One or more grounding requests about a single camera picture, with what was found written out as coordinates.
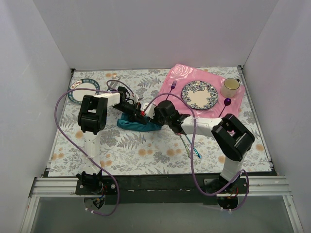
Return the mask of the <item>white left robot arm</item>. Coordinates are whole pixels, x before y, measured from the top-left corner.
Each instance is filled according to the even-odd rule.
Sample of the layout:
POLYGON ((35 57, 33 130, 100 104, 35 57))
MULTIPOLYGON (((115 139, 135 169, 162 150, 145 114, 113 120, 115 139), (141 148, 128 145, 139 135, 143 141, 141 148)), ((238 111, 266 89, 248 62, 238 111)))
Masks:
POLYGON ((78 125, 83 132, 84 151, 90 164, 82 168, 78 179, 83 187, 92 194, 99 194, 103 188, 102 170, 100 166, 100 138, 107 122, 107 110, 113 107, 129 116, 132 121, 146 123, 141 113, 142 95, 130 94, 125 87, 118 90, 97 95, 84 95, 78 125))

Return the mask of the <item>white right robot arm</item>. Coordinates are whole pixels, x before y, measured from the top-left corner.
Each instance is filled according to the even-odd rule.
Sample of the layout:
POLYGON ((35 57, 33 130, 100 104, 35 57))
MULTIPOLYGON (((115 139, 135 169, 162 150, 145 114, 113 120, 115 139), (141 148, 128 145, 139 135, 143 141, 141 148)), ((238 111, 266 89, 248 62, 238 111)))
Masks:
POLYGON ((241 169, 245 155, 251 149, 254 135, 233 115, 223 118, 196 117, 195 113, 179 113, 169 100, 158 105, 149 103, 144 110, 151 121, 159 125, 167 125, 176 134, 192 135, 190 142, 190 167, 194 183, 198 190, 207 197, 215 196, 222 191, 233 192, 238 186, 238 178, 245 172, 241 169), (194 172, 193 151, 196 135, 212 137, 225 155, 225 164, 219 176, 220 189, 214 193, 204 192, 197 182, 194 172))

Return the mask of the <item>teal cloth napkin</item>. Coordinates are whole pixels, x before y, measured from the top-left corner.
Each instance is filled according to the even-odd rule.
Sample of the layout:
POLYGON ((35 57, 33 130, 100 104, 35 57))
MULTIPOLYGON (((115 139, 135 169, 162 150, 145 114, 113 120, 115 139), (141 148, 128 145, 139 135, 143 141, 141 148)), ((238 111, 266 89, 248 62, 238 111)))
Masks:
POLYGON ((117 126, 123 130, 135 131, 135 132, 152 132, 159 131, 162 126, 147 122, 146 125, 139 122, 131 122, 129 116, 125 113, 117 120, 117 126))

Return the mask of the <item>iridescent gold spoon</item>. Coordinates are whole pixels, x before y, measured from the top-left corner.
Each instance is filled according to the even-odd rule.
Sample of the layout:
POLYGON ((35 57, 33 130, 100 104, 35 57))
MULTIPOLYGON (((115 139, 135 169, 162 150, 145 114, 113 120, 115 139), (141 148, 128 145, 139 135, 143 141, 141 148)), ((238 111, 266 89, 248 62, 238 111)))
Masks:
POLYGON ((190 153, 190 150, 189 150, 189 147, 187 146, 185 140, 182 138, 182 135, 179 135, 179 138, 181 139, 184 147, 185 147, 185 150, 186 150, 186 153, 187 153, 187 157, 188 158, 191 158, 191 153, 190 153))

